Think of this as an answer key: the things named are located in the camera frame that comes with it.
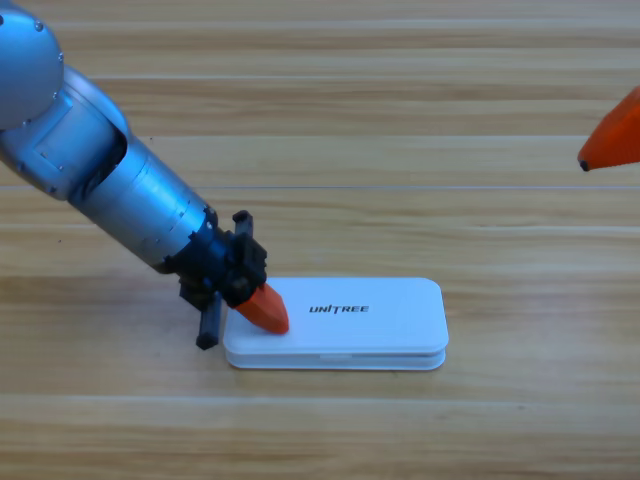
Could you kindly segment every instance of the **white container lid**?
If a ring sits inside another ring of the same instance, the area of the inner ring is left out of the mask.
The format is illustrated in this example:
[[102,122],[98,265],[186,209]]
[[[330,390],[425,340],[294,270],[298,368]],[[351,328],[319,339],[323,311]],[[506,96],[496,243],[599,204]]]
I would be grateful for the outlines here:
[[289,313],[275,335],[235,310],[223,344],[238,368],[431,370],[449,342],[442,291],[424,278],[270,278]]

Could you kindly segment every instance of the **table surface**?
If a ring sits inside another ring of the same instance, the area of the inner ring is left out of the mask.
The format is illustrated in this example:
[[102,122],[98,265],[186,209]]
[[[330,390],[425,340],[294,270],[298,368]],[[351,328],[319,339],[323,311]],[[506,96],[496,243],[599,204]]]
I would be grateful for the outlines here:
[[430,373],[253,372],[0,169],[0,478],[640,478],[640,166],[576,154],[640,84],[629,0],[24,0],[271,275],[422,276]]

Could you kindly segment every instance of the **orange tip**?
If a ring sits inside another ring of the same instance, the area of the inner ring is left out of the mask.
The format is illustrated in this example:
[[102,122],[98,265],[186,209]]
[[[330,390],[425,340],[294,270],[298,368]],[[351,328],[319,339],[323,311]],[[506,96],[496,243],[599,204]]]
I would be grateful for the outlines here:
[[640,87],[602,119],[578,161],[585,172],[640,162]]
[[282,297],[266,283],[235,310],[268,332],[284,334],[289,331],[289,316]]

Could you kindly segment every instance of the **wood grain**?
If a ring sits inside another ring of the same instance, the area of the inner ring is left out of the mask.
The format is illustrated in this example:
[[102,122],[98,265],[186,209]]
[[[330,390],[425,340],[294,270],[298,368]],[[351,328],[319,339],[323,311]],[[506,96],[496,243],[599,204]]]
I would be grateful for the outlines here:
[[[467,471],[553,478],[561,470],[557,477],[626,479],[637,472],[640,446],[628,407],[55,396],[6,396],[0,406],[0,472],[21,480],[43,472],[56,480],[209,479],[212,472],[417,479],[442,478],[451,465],[457,478],[473,478]],[[36,436],[38,429],[50,433]],[[591,439],[602,446],[591,451]],[[443,448],[449,442],[455,448]],[[61,454],[70,450],[76,455]]]
[[580,99],[568,93],[569,98],[558,98],[550,91],[519,94],[500,87],[475,87],[457,97],[455,87],[448,85],[425,88],[419,80],[399,84],[380,77],[96,83],[122,105],[132,127],[144,136],[587,135],[617,103],[613,95]]
[[[640,185],[634,165],[582,173],[576,160],[586,141],[581,136],[140,138],[185,181],[202,188]],[[0,168],[0,188],[6,186],[26,184]]]
[[638,13],[627,0],[23,0],[43,17],[62,22],[123,21],[360,21],[396,19],[590,19],[624,21]]
[[[640,229],[617,208],[635,195],[204,191],[223,225],[241,208],[256,215],[271,275],[436,280],[452,344],[446,366],[425,377],[230,370],[220,351],[192,347],[198,319],[174,278],[71,209],[41,210],[58,204],[21,192],[24,223],[0,212],[0,384],[14,394],[635,404]],[[610,211],[620,213],[603,221]]]
[[174,277],[0,169],[0,479],[636,480],[628,0],[22,0],[272,276],[423,276],[437,371],[258,372]]

